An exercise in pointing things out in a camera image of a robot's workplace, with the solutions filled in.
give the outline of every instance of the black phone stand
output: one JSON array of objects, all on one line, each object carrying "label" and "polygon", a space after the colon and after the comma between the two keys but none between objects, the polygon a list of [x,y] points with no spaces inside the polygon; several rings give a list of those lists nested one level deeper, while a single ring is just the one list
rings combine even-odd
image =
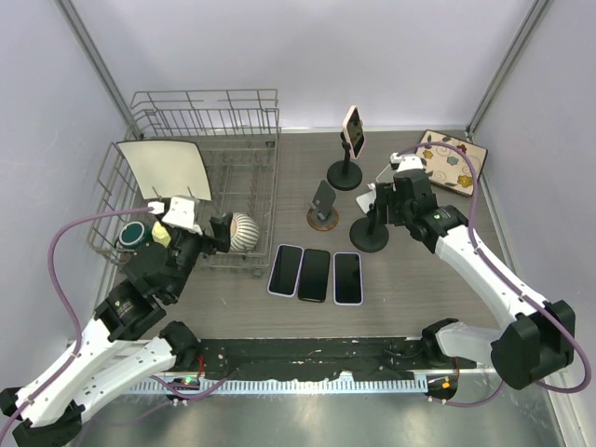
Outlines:
[{"label": "black phone stand", "polygon": [[362,170],[350,161],[350,143],[345,140],[342,132],[342,147],[345,155],[344,161],[336,161],[327,169],[327,182],[339,191],[352,191],[362,183]]},{"label": "black phone stand", "polygon": [[371,205],[366,217],[358,219],[350,227],[350,241],[354,247],[365,253],[377,253],[387,245],[389,231],[379,223],[376,201]]}]

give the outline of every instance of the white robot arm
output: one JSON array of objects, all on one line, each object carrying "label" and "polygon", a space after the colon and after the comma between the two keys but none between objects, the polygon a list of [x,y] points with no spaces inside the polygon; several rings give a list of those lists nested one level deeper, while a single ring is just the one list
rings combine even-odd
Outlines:
[{"label": "white robot arm", "polygon": [[[135,251],[123,267],[127,279],[94,310],[77,354],[71,345],[29,385],[0,392],[4,415],[13,416],[22,408],[22,422],[13,430],[20,447],[63,446],[134,384],[172,367],[188,370],[198,358],[197,338],[183,323],[173,321],[134,354],[113,364],[116,355],[166,315],[162,305],[177,303],[201,252],[230,249],[231,213],[211,218],[214,236],[209,237],[195,224],[192,198],[173,197],[167,206],[152,202],[150,207],[153,214],[165,213],[161,222],[169,226],[169,245],[146,244]],[[68,368],[37,394],[68,359]]]},{"label": "white robot arm", "polygon": [[426,354],[437,360],[460,357],[493,366],[515,389],[570,364],[574,349],[544,314],[553,316],[573,335],[572,308],[564,301],[552,304],[524,284],[476,233],[470,234],[467,218],[459,210],[438,206],[420,158],[394,154],[390,164],[393,182],[371,188],[375,192],[375,206],[369,211],[376,214],[373,218],[381,224],[406,226],[414,239],[461,275],[500,328],[473,328],[447,318],[423,330]]}]

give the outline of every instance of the metal wire basket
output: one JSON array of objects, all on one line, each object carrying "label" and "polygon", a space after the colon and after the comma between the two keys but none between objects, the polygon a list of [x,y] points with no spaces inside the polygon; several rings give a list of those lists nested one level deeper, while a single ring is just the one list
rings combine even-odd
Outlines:
[{"label": "metal wire basket", "polygon": [[[199,205],[198,222],[208,232],[209,218],[225,212],[249,215],[260,228],[251,252],[218,253],[198,265],[242,268],[255,276],[271,262],[278,175],[279,109],[275,89],[140,91],[130,104],[144,139],[173,139],[198,144],[210,181],[212,201]],[[126,136],[133,140],[132,129]],[[98,174],[102,191],[98,212],[142,205],[134,175],[116,144],[110,144]],[[97,221],[88,244],[113,264],[130,251],[118,248],[117,236],[131,216]]]}]

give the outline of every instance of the phone screen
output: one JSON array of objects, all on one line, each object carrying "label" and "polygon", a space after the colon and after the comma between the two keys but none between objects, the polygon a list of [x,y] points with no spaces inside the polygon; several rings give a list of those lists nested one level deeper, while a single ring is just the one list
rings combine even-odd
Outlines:
[{"label": "phone screen", "polygon": [[357,253],[335,253],[333,256],[333,299],[339,305],[362,304],[362,276]]},{"label": "phone screen", "polygon": [[323,250],[305,250],[298,281],[298,298],[322,303],[327,297],[331,255]]},{"label": "phone screen", "polygon": [[362,121],[360,121],[360,114],[358,108],[354,108],[352,115],[347,120],[347,138],[352,143],[354,148],[354,158],[358,158],[362,146],[364,145],[364,129],[362,128]]},{"label": "phone screen", "polygon": [[300,247],[291,245],[278,247],[278,254],[269,279],[269,293],[294,296],[303,252]]}]

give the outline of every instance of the silver corner post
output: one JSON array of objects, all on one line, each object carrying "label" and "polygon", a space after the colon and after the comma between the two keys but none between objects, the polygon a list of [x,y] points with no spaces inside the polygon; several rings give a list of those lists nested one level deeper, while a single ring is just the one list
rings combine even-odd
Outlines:
[{"label": "silver corner post", "polygon": [[517,35],[513,39],[513,42],[509,46],[507,54],[505,58],[501,62],[498,70],[493,76],[491,83],[489,84],[486,92],[484,93],[484,97],[482,98],[481,103],[479,104],[474,116],[472,116],[472,120],[470,121],[469,125],[467,126],[467,133],[470,138],[473,138],[476,134],[478,127],[480,126],[482,120],[486,116],[486,113],[490,109],[496,94],[498,93],[499,89],[503,86],[503,83],[507,79],[508,74],[511,72],[511,69],[515,65],[516,61],[522,54],[523,50],[525,49],[527,43],[530,41],[532,34],[538,27],[538,24],[545,16],[552,0],[535,0],[528,11],[523,23],[521,24],[520,30],[518,31]]},{"label": "silver corner post", "polygon": [[83,48],[83,51],[85,51],[85,54],[93,66],[95,73],[97,73],[97,76],[100,78],[103,86],[110,95],[110,98],[112,98],[112,101],[118,109],[118,112],[122,115],[122,118],[127,123],[128,129],[135,138],[141,138],[141,132],[139,131],[139,127],[137,126],[137,123],[130,112],[127,102],[124,100],[124,97],[122,96],[122,93],[120,93],[120,90],[112,78],[108,67],[105,65],[100,51],[97,49],[93,39],[89,35],[85,23],[83,23],[81,17],[78,15],[75,5],[73,4],[73,0],[55,0],[55,2],[71,27],[71,30],[78,40],[81,48]]}]

